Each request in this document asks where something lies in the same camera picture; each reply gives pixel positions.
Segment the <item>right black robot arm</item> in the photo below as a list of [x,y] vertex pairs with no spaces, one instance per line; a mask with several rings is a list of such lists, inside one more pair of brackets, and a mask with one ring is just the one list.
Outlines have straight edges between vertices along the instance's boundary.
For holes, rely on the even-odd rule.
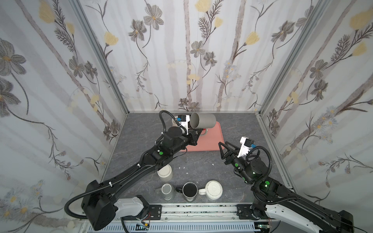
[[262,146],[249,148],[240,157],[240,148],[220,142],[219,150],[226,165],[250,185],[255,200],[252,204],[238,205],[237,215],[242,219],[276,219],[308,233],[353,233],[354,219],[347,211],[336,212],[291,191],[271,178],[273,158]]

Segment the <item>black interior steel mug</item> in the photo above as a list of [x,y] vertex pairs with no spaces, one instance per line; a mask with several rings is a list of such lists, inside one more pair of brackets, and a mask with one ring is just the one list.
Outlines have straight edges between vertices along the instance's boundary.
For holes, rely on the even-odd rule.
[[198,195],[198,187],[193,182],[187,182],[181,187],[176,187],[175,191],[183,194],[183,198],[187,202],[193,202]]

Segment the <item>pink rectangular tray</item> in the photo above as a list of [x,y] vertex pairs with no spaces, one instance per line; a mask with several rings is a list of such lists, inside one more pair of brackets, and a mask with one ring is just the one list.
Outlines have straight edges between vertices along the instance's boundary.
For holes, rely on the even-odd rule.
[[216,122],[213,128],[207,130],[207,134],[200,136],[196,146],[186,146],[188,151],[218,151],[219,142],[224,142],[221,125]]

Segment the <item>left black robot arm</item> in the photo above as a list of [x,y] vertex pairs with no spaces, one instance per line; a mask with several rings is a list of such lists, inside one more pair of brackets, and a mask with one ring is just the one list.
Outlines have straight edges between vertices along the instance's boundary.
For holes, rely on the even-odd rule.
[[115,206],[119,196],[130,186],[150,172],[158,171],[169,164],[174,155],[186,150],[188,145],[196,146],[202,133],[198,128],[197,113],[189,115],[189,121],[179,121],[170,112],[162,110],[159,117],[163,131],[155,145],[145,151],[139,161],[121,174],[102,183],[92,181],[86,191],[67,201],[65,213],[73,218],[87,219],[95,231],[110,224],[119,207]]

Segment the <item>white ribbed upside-down mug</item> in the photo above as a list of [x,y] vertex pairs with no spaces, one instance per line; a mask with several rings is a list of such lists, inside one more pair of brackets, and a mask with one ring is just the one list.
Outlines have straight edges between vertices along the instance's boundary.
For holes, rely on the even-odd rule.
[[223,189],[218,181],[207,182],[205,188],[199,189],[198,194],[206,196],[209,200],[217,200],[222,196]]

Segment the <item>aluminium mounting rail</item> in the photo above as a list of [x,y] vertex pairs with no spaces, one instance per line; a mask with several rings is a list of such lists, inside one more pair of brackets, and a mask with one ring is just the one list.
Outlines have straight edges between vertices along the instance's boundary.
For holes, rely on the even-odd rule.
[[117,208],[115,220],[121,217],[133,217],[134,219],[143,219],[149,217],[151,221],[238,221],[238,220],[269,220],[276,219],[288,224],[311,223],[307,218],[295,213],[294,211],[280,206],[270,205],[266,208],[261,217],[254,217],[252,203],[164,203],[143,205],[143,210],[138,213],[139,216],[132,214],[134,210],[139,209],[140,205],[124,203],[125,199],[120,199]]

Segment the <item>small grey mug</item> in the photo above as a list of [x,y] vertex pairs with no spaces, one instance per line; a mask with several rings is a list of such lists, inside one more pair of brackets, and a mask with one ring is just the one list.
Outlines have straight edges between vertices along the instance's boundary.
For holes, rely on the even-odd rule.
[[162,185],[160,188],[156,189],[155,191],[157,194],[160,194],[161,197],[166,201],[172,200],[176,193],[175,188],[170,183],[166,183]]

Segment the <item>cream upside-down mug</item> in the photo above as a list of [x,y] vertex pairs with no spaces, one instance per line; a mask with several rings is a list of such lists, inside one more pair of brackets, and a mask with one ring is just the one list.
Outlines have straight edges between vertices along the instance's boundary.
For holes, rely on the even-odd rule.
[[157,171],[157,174],[161,181],[167,183],[173,178],[173,170],[170,165],[166,165]]

